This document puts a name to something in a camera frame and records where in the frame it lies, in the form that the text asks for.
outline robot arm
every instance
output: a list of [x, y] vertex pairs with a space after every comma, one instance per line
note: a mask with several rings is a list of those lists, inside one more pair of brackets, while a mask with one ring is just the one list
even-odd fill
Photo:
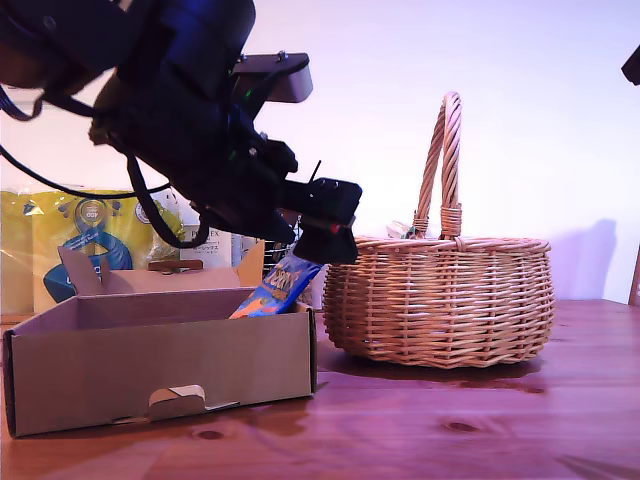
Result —
[[[209, 227], [291, 243], [280, 214], [289, 210], [301, 215], [299, 256], [353, 262], [360, 187], [287, 180], [295, 155], [254, 129], [265, 102], [301, 102], [313, 88], [306, 54], [242, 55], [254, 22], [252, 0], [0, 0], [0, 83], [41, 88], [43, 101], [92, 117], [90, 138], [127, 156], [136, 195], [168, 243], [194, 246], [160, 224], [137, 159], [191, 200], [196, 244]], [[114, 67], [92, 107], [71, 97]]]

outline wood grain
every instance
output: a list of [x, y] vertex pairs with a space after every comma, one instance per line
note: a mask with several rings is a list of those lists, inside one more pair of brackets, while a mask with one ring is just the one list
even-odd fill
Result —
[[522, 364], [403, 367], [322, 334], [314, 399], [18, 440], [3, 427], [2, 478], [640, 478], [640, 309], [556, 315]]

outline screw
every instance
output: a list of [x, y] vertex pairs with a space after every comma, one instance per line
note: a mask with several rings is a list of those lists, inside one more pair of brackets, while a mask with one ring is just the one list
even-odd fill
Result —
[[44, 25], [44, 28], [50, 32], [55, 32], [57, 27], [56, 20], [50, 16], [42, 17], [42, 24]]

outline wicker basket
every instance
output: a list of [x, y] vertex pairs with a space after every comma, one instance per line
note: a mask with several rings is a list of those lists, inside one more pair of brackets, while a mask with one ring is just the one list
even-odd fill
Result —
[[[445, 96], [410, 239], [358, 237], [355, 265], [332, 265], [324, 293], [330, 340], [353, 355], [440, 368], [535, 357], [554, 315], [549, 243], [461, 238], [460, 97]], [[444, 144], [442, 235], [426, 239]]]

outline open cardboard box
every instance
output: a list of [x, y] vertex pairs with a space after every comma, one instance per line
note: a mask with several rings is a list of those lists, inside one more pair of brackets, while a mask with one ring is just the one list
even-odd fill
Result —
[[59, 252], [77, 295], [3, 336], [13, 437], [315, 392], [310, 308], [228, 319], [259, 282], [251, 268], [259, 250], [237, 269], [166, 275], [102, 265], [102, 280], [86, 255]]

